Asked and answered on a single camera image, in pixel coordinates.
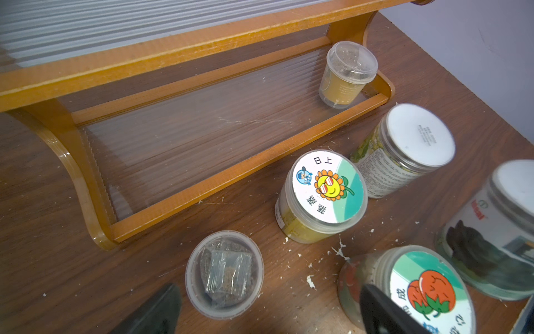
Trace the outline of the sunflower lid seed jar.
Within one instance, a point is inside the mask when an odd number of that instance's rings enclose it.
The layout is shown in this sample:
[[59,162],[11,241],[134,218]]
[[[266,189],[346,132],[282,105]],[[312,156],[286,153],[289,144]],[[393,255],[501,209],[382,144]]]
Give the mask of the sunflower lid seed jar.
[[352,228],[367,205],[367,185],[357,167],[332,150],[313,150],[288,172],[275,218],[289,239],[312,244]]

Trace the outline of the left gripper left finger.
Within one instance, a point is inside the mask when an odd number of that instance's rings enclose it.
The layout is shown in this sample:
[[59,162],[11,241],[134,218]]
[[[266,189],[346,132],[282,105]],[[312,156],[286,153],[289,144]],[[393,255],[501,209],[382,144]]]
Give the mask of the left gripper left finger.
[[110,333],[170,333],[177,327],[182,295],[174,283],[164,285]]

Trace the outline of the white label jar bottom shelf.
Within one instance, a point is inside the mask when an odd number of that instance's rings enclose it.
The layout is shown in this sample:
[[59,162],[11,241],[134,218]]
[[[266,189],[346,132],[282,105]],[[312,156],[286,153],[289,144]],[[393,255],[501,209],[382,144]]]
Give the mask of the white label jar bottom shelf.
[[533,160],[507,161],[438,232],[437,252],[495,299],[533,295]]

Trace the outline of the tomato lid seed jar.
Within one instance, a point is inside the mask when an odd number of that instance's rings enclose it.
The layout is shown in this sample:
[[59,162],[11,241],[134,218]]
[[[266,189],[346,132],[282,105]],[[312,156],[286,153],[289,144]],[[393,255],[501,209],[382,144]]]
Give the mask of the tomato lid seed jar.
[[375,285],[429,333],[475,333],[474,306],[457,271],[435,251],[408,245],[348,259],[338,275],[340,304],[363,329],[364,285]]

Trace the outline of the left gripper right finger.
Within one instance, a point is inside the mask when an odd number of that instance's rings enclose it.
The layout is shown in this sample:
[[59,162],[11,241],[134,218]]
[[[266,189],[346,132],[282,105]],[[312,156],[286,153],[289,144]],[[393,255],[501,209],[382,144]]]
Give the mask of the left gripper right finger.
[[429,334],[375,285],[362,287],[360,308],[366,333]]

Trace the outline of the small yellow clear-lid cup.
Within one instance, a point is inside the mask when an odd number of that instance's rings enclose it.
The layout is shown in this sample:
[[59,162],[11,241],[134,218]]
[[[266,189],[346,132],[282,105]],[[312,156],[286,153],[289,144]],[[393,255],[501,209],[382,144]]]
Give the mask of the small yellow clear-lid cup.
[[328,106],[345,109],[378,72],[374,54],[351,41],[335,43],[327,53],[326,67],[319,86],[319,96]]

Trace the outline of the white lid seed jar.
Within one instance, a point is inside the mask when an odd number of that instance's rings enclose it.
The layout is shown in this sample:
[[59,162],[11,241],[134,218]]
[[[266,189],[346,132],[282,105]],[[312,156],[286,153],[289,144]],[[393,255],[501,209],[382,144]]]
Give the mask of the white lid seed jar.
[[397,104],[350,155],[370,198],[379,199],[450,163],[456,153],[444,122],[415,104]]

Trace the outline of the small clear cup dark contents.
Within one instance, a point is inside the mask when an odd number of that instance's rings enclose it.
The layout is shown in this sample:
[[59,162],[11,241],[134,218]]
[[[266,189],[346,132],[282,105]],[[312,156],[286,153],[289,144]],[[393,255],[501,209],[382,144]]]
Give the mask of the small clear cup dark contents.
[[187,296],[199,313],[213,320],[231,320],[245,313],[259,297],[263,282],[259,247],[233,230],[204,238],[186,266]]

